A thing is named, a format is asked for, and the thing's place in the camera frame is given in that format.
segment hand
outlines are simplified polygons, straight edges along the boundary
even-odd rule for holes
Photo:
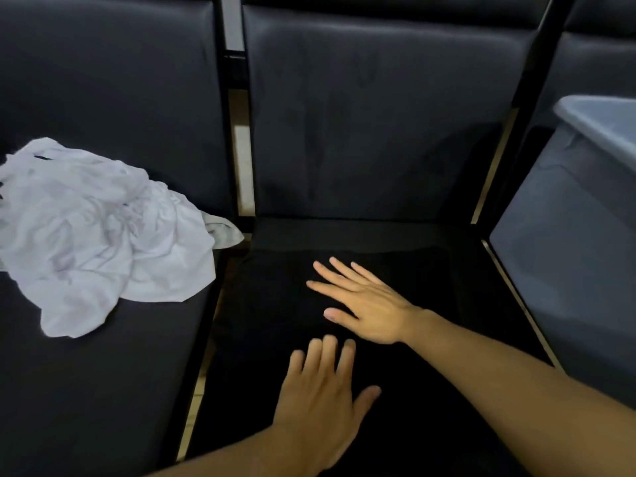
[[[332,284],[307,281],[307,286],[345,304],[357,318],[336,308],[327,308],[325,318],[365,340],[379,344],[403,342],[409,320],[419,314],[435,314],[410,304],[359,264],[351,263],[349,268],[335,257],[329,262],[340,274],[318,261],[314,262],[314,269]]]
[[[273,427],[285,428],[304,442],[310,476],[338,462],[380,396],[379,387],[368,387],[352,401],[355,342],[345,342],[334,370],[337,346],[336,337],[327,335],[309,343],[306,358],[300,350],[291,354],[274,415]]]

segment white cloth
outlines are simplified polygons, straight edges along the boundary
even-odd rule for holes
[[[0,260],[49,337],[89,333],[119,297],[186,300],[214,280],[212,249],[242,240],[145,170],[50,138],[9,155],[0,181]]]

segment forearm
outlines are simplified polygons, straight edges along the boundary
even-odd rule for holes
[[[534,475],[636,475],[632,410],[434,313],[412,318],[403,340],[464,394]]]
[[[313,477],[298,436],[271,426],[245,440],[152,477]]]

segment gray plastic bin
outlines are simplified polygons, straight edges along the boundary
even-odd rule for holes
[[[568,374],[636,408],[636,100],[555,112],[490,243]]]

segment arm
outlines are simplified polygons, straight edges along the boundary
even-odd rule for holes
[[[380,395],[378,387],[368,387],[352,401],[355,343],[345,342],[334,370],[337,345],[327,335],[309,343],[306,358],[300,350],[292,353],[266,430],[153,477],[314,477],[332,467]]]
[[[347,305],[325,317],[379,344],[403,342],[457,387],[536,476],[636,475],[636,412],[511,346],[411,305],[369,271],[331,258],[332,284],[308,282]]]

